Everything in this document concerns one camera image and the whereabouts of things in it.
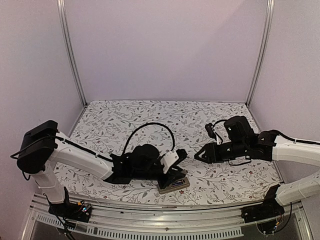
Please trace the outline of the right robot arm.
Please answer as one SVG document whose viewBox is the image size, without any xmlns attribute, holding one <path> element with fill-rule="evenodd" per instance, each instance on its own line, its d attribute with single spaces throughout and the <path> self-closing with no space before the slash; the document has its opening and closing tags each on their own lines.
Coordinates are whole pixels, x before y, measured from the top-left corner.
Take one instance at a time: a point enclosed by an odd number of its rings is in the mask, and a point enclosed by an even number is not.
<svg viewBox="0 0 320 240">
<path fill-rule="evenodd" d="M 194 155 L 196 160 L 215 164 L 245 157 L 248 160 L 320 165 L 320 144 L 317 141 L 289 137 L 274 129 L 255 133 L 245 116 L 237 115 L 222 122 L 229 141 L 207 143 Z M 269 218 L 274 213 L 282 214 L 285 205 L 319 193 L 320 173 L 317 171 L 300 180 L 272 186 L 261 204 L 243 209 L 242 214 L 248 216 L 256 212 L 262 218 Z"/>
</svg>

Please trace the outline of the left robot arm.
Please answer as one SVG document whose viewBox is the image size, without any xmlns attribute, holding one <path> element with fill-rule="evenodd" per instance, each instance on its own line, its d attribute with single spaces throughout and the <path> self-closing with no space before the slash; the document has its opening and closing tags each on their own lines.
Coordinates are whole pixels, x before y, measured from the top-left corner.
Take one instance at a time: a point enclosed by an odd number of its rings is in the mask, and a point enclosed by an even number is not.
<svg viewBox="0 0 320 240">
<path fill-rule="evenodd" d="M 35 180 L 63 217 L 70 217 L 75 210 L 68 200 L 68 191 L 53 172 L 52 162 L 72 166 L 110 184 L 128 185 L 132 180 L 147 180 L 156 181 L 160 189 L 165 189 L 186 176 L 186 171 L 178 166 L 186 157 L 184 149 L 172 148 L 161 155 L 150 144 L 139 145 L 132 152 L 112 153 L 105 157 L 71 141 L 58 130 L 58 124 L 53 120 L 27 131 L 20 150 L 10 156 L 23 173 Z"/>
</svg>

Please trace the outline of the dark battery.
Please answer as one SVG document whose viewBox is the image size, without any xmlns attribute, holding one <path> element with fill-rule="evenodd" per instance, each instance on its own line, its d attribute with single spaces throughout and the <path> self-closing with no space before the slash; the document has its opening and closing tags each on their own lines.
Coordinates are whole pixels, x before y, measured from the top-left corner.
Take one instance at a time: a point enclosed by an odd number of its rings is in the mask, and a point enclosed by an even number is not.
<svg viewBox="0 0 320 240">
<path fill-rule="evenodd" d="M 173 183 L 172 183 L 172 186 L 173 186 L 173 187 L 177 187 L 177 186 L 181 186 L 181 185 L 183 185 L 183 184 L 184 184 L 183 181 L 176 181 L 176 182 L 173 182 Z"/>
</svg>

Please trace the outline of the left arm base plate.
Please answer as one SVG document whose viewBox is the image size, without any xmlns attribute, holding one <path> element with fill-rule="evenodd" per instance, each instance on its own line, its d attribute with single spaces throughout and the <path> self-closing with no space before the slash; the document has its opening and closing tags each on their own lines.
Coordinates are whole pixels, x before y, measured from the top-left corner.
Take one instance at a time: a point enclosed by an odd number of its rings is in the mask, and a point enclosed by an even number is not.
<svg viewBox="0 0 320 240">
<path fill-rule="evenodd" d="M 52 215 L 78 222 L 88 223 L 92 214 L 92 205 L 84 201 L 78 203 L 50 203 L 48 212 Z"/>
</svg>

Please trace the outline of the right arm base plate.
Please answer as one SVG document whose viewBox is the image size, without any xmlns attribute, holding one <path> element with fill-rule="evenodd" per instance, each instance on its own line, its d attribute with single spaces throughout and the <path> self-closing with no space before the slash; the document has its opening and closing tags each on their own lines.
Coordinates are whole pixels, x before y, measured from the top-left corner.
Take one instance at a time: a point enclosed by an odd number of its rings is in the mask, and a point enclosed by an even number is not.
<svg viewBox="0 0 320 240">
<path fill-rule="evenodd" d="M 261 204 L 247 206 L 241 209 L 241 217 L 245 223 L 265 220 L 280 216 L 285 213 L 284 207 L 277 202 L 263 202 Z"/>
</svg>

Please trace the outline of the white remote control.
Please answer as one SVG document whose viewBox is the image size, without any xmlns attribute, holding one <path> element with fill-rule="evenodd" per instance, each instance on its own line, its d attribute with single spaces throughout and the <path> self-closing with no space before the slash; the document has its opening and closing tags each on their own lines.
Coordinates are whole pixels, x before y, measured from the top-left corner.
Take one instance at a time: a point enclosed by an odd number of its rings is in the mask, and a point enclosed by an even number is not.
<svg viewBox="0 0 320 240">
<path fill-rule="evenodd" d="M 190 182 L 187 177 L 181 178 L 179 180 L 176 180 L 175 182 L 172 182 L 170 185 L 168 185 L 165 188 L 160 188 L 159 184 L 157 185 L 157 189 L 160 195 L 171 193 L 174 191 L 179 191 L 185 188 L 188 188 L 190 186 Z"/>
</svg>

